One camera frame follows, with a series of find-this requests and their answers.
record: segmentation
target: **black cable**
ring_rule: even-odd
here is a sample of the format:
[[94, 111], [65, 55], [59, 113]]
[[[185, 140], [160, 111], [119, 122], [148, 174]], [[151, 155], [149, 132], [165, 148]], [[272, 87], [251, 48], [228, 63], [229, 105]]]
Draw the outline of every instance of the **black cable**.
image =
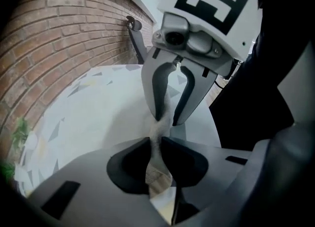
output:
[[220, 89], [223, 90], [223, 87], [221, 87], [221, 86], [217, 83], [217, 81], [215, 81], [215, 84], [216, 84]]

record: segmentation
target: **black slot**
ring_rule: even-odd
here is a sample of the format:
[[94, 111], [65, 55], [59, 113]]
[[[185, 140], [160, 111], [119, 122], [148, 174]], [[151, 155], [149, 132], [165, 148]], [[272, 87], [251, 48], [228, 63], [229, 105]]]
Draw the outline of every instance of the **black slot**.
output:
[[66, 181], [41, 207], [48, 215], [60, 220], [71, 199], [80, 187], [80, 183]]
[[159, 54], [160, 50], [161, 50], [161, 49], [157, 48], [157, 49], [154, 51], [153, 56], [152, 56], [153, 59], [156, 59], [156, 58], [158, 57], [158, 54]]
[[208, 73], [209, 73], [209, 69], [207, 67], [205, 67], [205, 69], [203, 70], [202, 76], [207, 78]]
[[237, 164], [241, 164], [241, 165], [245, 165], [247, 162], [247, 159], [236, 157], [236, 156], [228, 156], [226, 157], [226, 160], [237, 163]]

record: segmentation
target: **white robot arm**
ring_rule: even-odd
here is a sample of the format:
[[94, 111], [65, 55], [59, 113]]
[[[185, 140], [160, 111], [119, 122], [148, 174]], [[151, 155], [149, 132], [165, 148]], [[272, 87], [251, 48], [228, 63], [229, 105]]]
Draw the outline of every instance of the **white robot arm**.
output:
[[192, 114], [218, 74], [227, 75], [233, 58], [246, 59], [259, 23], [258, 0], [161, 0], [161, 29], [142, 69], [148, 107], [159, 120], [167, 78], [181, 63], [188, 83], [173, 125]]

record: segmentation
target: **patterned tablecloth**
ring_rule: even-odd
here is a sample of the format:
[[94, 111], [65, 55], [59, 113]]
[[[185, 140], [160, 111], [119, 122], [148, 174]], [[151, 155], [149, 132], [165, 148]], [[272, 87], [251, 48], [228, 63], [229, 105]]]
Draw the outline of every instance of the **patterned tablecloth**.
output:
[[[172, 110], [186, 85], [175, 71], [169, 76]], [[45, 111], [25, 143], [15, 180], [28, 196], [41, 182], [76, 157], [149, 135], [152, 115], [146, 105], [140, 65], [90, 69], [63, 90]], [[220, 147], [213, 118], [203, 100], [171, 136]]]

